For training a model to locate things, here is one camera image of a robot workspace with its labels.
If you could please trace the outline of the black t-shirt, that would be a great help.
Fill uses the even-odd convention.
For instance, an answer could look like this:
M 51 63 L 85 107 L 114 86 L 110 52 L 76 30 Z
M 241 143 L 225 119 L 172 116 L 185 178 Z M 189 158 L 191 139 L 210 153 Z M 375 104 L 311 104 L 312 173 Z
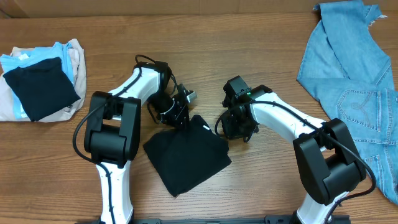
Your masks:
M 195 115 L 186 129 L 153 135 L 143 148 L 173 197 L 186 193 L 231 164 L 228 142 Z

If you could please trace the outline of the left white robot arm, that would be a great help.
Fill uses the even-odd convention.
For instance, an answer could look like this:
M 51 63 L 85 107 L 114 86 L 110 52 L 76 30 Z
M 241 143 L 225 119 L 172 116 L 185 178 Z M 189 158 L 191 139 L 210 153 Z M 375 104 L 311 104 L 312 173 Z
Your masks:
M 109 92 L 96 91 L 84 119 L 85 151 L 95 164 L 100 181 L 103 209 L 97 223 L 133 223 L 130 198 L 130 167 L 137 154 L 141 133 L 141 106 L 155 109 L 152 119 L 178 129 L 189 122 L 188 105 L 197 97 L 193 90 L 175 84 L 177 93 L 166 93 L 174 81 L 165 62 L 138 62 L 132 75 Z

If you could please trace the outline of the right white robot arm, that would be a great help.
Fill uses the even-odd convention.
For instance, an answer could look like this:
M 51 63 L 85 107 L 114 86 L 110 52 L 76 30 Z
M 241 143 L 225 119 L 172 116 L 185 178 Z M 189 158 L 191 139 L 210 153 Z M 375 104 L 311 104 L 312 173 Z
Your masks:
M 226 82 L 218 119 L 227 139 L 248 142 L 260 124 L 292 143 L 300 180 L 307 194 L 291 215 L 267 215 L 264 223 L 350 223 L 334 209 L 366 178 L 347 126 L 340 119 L 324 121 L 283 102 L 270 88 L 247 86 L 240 76 Z

